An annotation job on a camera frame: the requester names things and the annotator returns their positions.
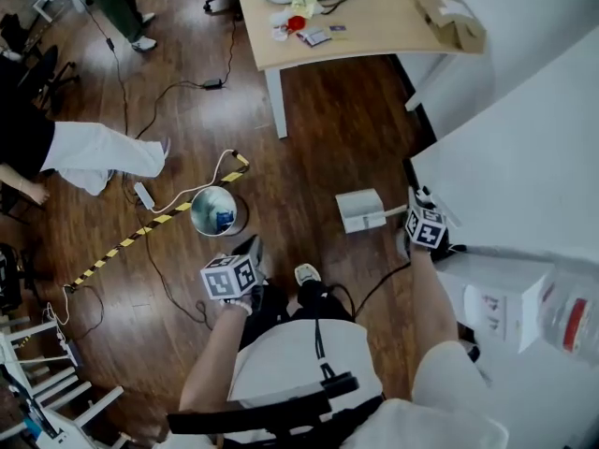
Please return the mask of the clear water jug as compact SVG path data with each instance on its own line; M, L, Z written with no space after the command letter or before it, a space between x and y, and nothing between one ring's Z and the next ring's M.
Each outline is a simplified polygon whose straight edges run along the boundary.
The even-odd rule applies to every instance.
M599 367L599 263L549 253L555 278L540 297L543 340L560 352Z

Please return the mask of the person's white shoe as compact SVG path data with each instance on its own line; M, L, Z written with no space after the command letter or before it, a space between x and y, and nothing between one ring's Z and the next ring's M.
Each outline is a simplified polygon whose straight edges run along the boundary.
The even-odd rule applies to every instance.
M294 275L300 288L322 283L318 270L309 263L304 263L295 267Z

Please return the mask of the light wooden desk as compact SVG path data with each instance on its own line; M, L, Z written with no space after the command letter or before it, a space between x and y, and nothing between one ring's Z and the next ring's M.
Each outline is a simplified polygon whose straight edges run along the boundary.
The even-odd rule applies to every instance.
M436 53L448 63L466 53L440 43L416 8L415 0L292 0L273 4L268 0L240 0L256 67L263 72L270 96L275 128L286 138L285 103L281 72L284 69L350 57L409 53ZM295 15L306 19L306 28L328 31L332 24L345 25L349 39L331 40L314 48L289 34L285 25Z

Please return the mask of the person's black trousers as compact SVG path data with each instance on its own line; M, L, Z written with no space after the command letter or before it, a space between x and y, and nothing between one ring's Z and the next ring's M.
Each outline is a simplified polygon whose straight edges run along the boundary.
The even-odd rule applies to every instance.
M252 344L267 331L295 321L323 319L355 322L343 303L322 282L305 282L299 289L298 302L300 308L289 315L286 293L278 287L267 286L260 309L245 323L239 350Z

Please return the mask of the yellow black striped tape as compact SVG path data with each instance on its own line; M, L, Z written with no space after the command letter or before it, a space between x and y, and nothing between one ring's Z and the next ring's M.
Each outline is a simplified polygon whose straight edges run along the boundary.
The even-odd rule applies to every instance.
M220 176L220 166L223 163L223 160L228 156L231 156L232 158L240 162L241 165L238 168L231 170L225 176ZM84 282L86 282L100 269L106 266L107 263L122 250L130 247L137 240L147 237L148 234L152 232L154 229L156 229L158 226L163 225L164 223L172 220L177 215L190 210L192 206L193 197L199 191L210 186L225 187L230 183L241 178L249 170L249 168L250 162L241 153L231 149L224 150L221 156L219 157L219 160L216 164L216 167L212 175L212 180L209 183L180 192L173 199L173 201L166 206L164 210L151 210L151 213L154 215L152 220L149 220L147 223L140 224L139 228L135 232L124 238L115 246L113 246L102 257L96 260L90 267L84 270L81 275L79 275L72 282L64 284L62 288L70 294L75 293L83 285Z

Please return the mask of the brown paper bag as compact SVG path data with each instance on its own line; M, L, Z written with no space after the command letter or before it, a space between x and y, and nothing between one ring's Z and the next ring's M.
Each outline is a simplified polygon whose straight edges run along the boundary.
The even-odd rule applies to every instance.
M415 0L440 43L466 53L485 51L487 31L463 0Z

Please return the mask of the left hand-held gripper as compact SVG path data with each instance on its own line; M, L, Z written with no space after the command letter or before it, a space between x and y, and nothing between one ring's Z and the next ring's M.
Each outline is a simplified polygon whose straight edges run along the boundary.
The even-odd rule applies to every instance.
M253 235L235 247L232 255L216 255L200 270L209 299L241 298L260 286L265 280L263 251L261 237Z

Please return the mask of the metal waste bin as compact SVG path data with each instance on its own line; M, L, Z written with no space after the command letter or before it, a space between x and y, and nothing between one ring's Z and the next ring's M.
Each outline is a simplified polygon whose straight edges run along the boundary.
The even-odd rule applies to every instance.
M234 224L225 232L215 227L217 211L235 212ZM196 231L206 237L230 237L239 234L249 222L249 208L244 199L226 188L210 186L199 191L192 200L191 221Z

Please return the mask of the small booklet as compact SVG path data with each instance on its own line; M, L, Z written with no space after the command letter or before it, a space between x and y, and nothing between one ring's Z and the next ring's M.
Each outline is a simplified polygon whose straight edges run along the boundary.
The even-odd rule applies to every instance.
M299 40L310 48L331 41L329 33L322 28L310 27L297 32Z

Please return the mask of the white metal rack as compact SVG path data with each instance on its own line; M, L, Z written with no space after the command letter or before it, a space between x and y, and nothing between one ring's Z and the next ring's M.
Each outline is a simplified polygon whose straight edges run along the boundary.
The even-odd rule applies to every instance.
M85 427L124 393L113 388L97 402L89 402L83 413L70 417L59 414L68 403L92 388L77 374L78 361L56 322L16 330L27 317L8 320L0 317L0 376L7 377L8 389L22 405L23 421L0 433L0 442L17 435L33 437L35 449L125 449L133 439L120 433L107 444L88 434ZM42 332L56 337L62 353L26 359L18 355L26 343Z

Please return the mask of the white carton on table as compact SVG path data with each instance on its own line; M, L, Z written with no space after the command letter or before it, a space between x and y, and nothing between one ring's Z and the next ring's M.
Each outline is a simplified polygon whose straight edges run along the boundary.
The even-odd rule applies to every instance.
M436 264L459 323L519 354L538 337L541 296L555 283L547 262L457 253Z

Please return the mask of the person's right forearm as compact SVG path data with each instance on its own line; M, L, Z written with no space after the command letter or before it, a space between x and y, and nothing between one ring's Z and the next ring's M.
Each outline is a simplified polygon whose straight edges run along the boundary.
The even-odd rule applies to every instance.
M416 372L429 350L459 340L458 323L445 288L441 285L426 248L410 245L413 277L413 313L417 349Z

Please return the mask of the person's left forearm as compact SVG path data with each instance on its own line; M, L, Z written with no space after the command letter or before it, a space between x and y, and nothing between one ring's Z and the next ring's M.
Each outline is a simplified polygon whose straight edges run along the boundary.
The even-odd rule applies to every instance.
M248 312L226 304L181 394L181 412L219 412L227 401Z

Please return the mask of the person's white shirt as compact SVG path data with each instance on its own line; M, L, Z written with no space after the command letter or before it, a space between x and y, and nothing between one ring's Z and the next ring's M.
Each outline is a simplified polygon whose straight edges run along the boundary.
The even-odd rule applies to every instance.
M358 380L357 390L332 401L335 413L382 394L365 328L341 320L297 320L268 330L238 353L227 398L262 397L321 381L316 330L331 368ZM462 345L441 342L420 361L410 399L383 401L341 449L505 449L508 432L491 418L490 406L489 389Z

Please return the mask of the white power strip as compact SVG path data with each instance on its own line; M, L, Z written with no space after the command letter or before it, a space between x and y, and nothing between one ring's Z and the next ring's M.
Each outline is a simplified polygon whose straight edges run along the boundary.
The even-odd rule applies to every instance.
M149 191L146 189L146 187L144 186L144 184L141 181L137 181L134 184L134 191L137 194L137 196L139 197L142 205L145 207L146 210L153 210L155 202L152 198L152 196L150 195Z

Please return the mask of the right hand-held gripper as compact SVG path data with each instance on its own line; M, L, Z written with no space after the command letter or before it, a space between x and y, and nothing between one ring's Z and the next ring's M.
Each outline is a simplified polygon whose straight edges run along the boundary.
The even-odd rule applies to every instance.
M446 217L435 207L431 192L426 186L418 189L418 200L416 196L417 190L409 186L409 206L403 225L404 231L415 245L437 250L446 236Z

